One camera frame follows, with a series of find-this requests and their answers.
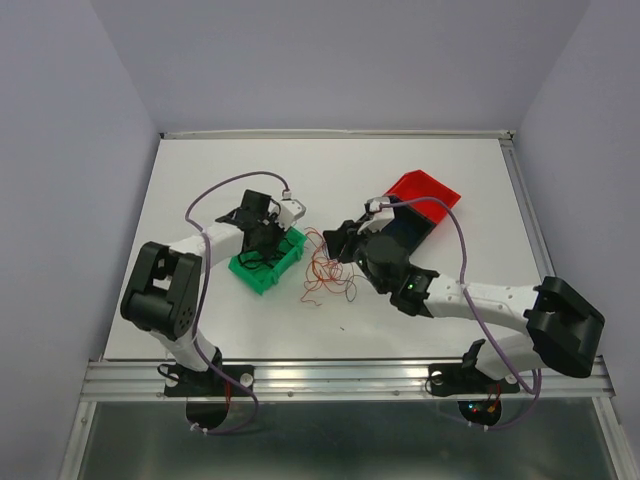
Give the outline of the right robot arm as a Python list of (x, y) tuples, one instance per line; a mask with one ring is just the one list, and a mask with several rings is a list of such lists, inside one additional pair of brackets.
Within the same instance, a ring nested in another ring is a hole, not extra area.
[(409, 316), (476, 322), (484, 339), (463, 357), (460, 378), (472, 390), (522, 371), (550, 368), (590, 376), (604, 316), (565, 280), (539, 285), (465, 283), (410, 261), (410, 251), (373, 220), (346, 220), (322, 234), (331, 259), (356, 264), (377, 293)]

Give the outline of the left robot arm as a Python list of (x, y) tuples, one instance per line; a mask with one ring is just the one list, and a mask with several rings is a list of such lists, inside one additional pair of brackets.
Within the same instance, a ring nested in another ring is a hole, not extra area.
[(242, 254), (275, 260), (305, 213), (306, 207), (288, 195), (276, 201), (247, 190), (238, 207), (195, 235), (170, 245), (145, 243), (123, 294), (122, 318), (156, 338), (189, 370), (188, 382), (199, 393), (215, 392), (222, 384), (223, 371), (214, 363), (219, 349), (196, 326), (201, 276)]

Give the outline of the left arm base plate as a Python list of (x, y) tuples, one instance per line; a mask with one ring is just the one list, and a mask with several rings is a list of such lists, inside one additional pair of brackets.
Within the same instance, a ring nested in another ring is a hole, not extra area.
[(212, 370), (194, 372), (178, 364), (161, 363), (156, 368), (164, 379), (164, 395), (169, 398), (188, 397), (248, 397), (237, 386), (227, 387), (227, 381)]

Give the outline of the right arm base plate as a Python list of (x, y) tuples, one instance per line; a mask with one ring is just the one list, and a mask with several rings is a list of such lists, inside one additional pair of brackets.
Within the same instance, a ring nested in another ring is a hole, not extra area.
[(425, 381), (426, 392), (436, 397), (519, 393), (520, 387), (517, 384), (510, 384), (505, 379), (491, 379), (476, 368), (480, 348), (485, 343), (485, 340), (473, 342), (460, 363), (430, 365), (429, 376)]

